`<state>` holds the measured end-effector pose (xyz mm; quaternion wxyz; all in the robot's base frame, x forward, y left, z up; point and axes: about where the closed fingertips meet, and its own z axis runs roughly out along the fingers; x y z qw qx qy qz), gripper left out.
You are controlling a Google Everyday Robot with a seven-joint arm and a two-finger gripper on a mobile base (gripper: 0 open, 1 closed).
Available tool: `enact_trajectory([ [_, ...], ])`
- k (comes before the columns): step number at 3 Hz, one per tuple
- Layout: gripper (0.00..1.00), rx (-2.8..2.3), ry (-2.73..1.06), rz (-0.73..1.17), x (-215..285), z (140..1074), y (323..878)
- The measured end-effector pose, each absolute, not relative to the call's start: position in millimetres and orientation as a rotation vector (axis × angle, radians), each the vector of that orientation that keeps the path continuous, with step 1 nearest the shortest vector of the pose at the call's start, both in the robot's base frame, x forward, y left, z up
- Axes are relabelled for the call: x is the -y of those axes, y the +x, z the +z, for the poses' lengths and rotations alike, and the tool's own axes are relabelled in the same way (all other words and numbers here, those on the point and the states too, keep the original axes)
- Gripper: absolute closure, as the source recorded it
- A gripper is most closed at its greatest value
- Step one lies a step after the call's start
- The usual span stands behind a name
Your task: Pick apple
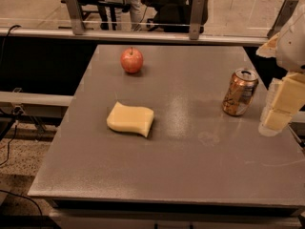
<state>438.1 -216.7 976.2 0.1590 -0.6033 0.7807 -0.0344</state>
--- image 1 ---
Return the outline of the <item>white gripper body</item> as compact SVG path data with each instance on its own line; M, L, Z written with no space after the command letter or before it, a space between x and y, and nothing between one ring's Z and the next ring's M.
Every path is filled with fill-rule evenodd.
M299 5L281 28L276 42L276 63L290 72L305 72L305 5Z

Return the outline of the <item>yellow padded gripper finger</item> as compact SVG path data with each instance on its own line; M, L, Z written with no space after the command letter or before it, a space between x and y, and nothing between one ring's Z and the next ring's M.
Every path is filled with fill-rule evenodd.
M282 79L274 78L269 85L258 131L264 136L278 135L304 105L304 73L288 72Z
M276 58L278 37L279 32L273 35L266 43L261 45L256 50L256 54L264 58Z

